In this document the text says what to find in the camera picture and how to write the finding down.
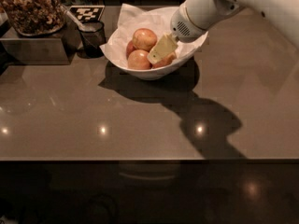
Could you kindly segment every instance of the dried food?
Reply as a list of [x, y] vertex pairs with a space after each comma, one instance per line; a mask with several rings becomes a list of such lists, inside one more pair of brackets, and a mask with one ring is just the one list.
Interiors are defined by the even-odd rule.
[[9, 21], [21, 35], [45, 35], [64, 26], [59, 0], [0, 0]]

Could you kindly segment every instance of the gray countertop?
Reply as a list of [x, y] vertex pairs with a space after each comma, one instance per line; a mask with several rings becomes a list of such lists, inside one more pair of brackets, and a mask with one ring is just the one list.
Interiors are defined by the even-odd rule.
[[[118, 12], [106, 8], [107, 36]], [[0, 160], [297, 159], [298, 61], [297, 48], [245, 9], [156, 81], [104, 57], [11, 65], [0, 76]]]

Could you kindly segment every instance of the glass jar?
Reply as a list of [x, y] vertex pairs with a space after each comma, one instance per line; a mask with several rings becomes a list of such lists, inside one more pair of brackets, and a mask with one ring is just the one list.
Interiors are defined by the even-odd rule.
[[60, 0], [0, 0], [0, 3], [20, 35], [48, 35], [65, 24]]

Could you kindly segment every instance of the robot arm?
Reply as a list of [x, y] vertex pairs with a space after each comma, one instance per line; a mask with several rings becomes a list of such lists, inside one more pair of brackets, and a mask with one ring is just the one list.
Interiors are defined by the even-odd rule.
[[186, 0], [171, 20], [172, 33], [181, 42], [193, 42], [243, 7], [261, 12], [299, 48], [299, 0]]

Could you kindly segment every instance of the white napkin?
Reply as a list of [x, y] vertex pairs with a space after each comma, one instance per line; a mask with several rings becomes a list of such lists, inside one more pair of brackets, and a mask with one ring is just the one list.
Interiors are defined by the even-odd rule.
[[[122, 4], [118, 20], [118, 29], [112, 34], [106, 44], [100, 46], [104, 55], [120, 68], [127, 68], [125, 55], [126, 46], [138, 28], [149, 28], [158, 39], [164, 33], [170, 33], [170, 21], [178, 7], [164, 7], [145, 11], [139, 7]], [[178, 42], [177, 59], [173, 63], [182, 63], [189, 60], [206, 40], [206, 34], [192, 43]]]

